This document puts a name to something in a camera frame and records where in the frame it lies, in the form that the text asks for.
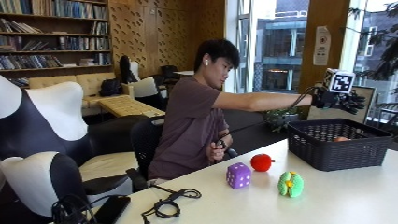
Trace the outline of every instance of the red ball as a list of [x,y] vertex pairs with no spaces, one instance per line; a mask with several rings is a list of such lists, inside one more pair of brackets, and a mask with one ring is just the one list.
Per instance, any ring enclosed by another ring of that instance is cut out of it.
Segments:
[[250,159],[252,167],[260,171],[265,172],[270,169],[273,159],[268,154],[257,154]]

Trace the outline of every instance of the potted plant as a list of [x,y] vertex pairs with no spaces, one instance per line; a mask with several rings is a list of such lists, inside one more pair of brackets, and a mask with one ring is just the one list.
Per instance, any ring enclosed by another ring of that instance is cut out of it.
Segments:
[[288,123],[290,121],[300,120],[298,107],[265,110],[262,111],[262,118],[268,125],[272,127],[273,132],[281,132],[281,130],[288,128]]

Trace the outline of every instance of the purple dice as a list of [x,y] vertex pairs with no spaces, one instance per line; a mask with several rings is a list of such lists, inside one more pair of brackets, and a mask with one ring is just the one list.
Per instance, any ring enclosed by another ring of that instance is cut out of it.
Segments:
[[252,171],[249,167],[238,162],[228,167],[226,182],[233,189],[240,189],[250,184]]

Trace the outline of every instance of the wooden wall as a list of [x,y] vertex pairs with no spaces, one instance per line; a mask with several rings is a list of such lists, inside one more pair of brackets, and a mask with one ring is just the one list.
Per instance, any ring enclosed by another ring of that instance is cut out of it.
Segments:
[[116,74],[123,55],[140,64],[140,76],[163,65],[192,70],[199,44],[224,37],[225,0],[109,0]]
[[[342,28],[348,23],[349,7],[350,0],[310,0],[298,92],[304,92],[314,82],[324,80],[326,68],[340,67],[345,35]],[[313,65],[317,26],[328,26],[332,33],[330,55],[325,66]],[[309,108],[304,110],[304,118],[308,113]]]

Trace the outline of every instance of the black chair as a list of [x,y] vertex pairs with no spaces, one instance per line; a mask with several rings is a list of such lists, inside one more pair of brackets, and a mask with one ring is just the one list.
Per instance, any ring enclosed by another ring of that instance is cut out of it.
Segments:
[[137,72],[132,71],[132,65],[135,65],[133,62],[129,60],[129,57],[124,55],[120,59],[120,69],[121,69],[121,77],[123,77],[124,84],[140,81],[140,78],[137,78],[139,77]]
[[180,80],[180,75],[176,74],[179,69],[175,65],[161,66],[163,85],[176,85]]
[[[155,157],[155,152],[161,140],[164,115],[140,120],[131,131],[131,141],[135,148],[139,171],[133,174],[135,192],[147,188],[148,167]],[[229,158],[237,156],[233,149],[228,149]]]

